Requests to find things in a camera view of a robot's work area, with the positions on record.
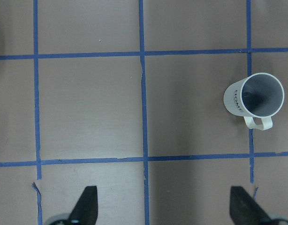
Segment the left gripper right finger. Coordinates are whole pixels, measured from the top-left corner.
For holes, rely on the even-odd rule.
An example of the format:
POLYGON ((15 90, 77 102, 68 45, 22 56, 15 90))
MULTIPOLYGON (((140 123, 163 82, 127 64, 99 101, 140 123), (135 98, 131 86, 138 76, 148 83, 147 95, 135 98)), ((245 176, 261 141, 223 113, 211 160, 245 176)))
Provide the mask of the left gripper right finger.
POLYGON ((268 214, 241 186, 230 189, 229 215, 234 225, 265 225, 271 222, 268 214))

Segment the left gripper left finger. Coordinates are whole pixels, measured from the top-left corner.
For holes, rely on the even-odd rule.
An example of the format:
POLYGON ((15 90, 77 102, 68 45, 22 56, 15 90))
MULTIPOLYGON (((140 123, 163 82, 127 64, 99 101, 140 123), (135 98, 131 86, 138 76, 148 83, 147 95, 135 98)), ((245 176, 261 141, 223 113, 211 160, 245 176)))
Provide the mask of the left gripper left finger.
POLYGON ((98 219, 98 191, 96 186, 87 186, 70 213, 72 225, 95 225, 98 219))

